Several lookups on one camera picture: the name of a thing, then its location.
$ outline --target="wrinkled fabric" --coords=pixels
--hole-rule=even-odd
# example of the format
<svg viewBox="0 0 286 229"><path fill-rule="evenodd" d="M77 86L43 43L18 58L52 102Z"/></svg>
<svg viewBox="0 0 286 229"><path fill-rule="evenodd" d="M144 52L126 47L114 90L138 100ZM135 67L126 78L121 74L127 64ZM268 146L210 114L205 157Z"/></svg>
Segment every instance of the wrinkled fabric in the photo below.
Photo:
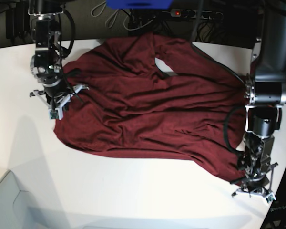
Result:
<svg viewBox="0 0 286 229"><path fill-rule="evenodd" d="M163 60L177 76L165 77ZM224 180L242 176L224 143L223 124L234 105L244 104L243 85L220 65L196 54L182 39L153 34L113 38L64 67L82 73L69 79L89 90L75 96L55 134L86 153L128 158L193 160ZM229 122L236 147L244 111Z"/></svg>

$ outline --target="gray floor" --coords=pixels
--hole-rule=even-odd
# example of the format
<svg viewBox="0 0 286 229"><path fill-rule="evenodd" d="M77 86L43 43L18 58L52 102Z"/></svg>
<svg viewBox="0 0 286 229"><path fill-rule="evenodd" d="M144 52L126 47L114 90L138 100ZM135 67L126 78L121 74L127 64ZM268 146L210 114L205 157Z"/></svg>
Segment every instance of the gray floor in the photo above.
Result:
<svg viewBox="0 0 286 229"><path fill-rule="evenodd" d="M127 36L127 30L123 27L123 20L126 15L123 12L119 12L117 20L111 29L105 27L105 21L115 11L109 7L106 7L104 12L99 17L92 17L90 15L91 9L96 5L102 3L104 0L76 0L67 3L66 9L71 13L75 25L76 25L76 39L100 39L110 37L125 37ZM175 9L196 9L195 1L193 0L175 0L172 5ZM66 16L62 16L62 33L63 39L68 40L70 38L70 25ZM172 29L174 27L179 30L180 33L189 31L192 27L192 23L183 23L180 27L179 23L171 23ZM27 43L31 43L31 38L26 38ZM16 39L15 45L21 45L23 41L19 38ZM6 39L5 34L5 13L0 14L0 48L12 46L11 41Z"/></svg>

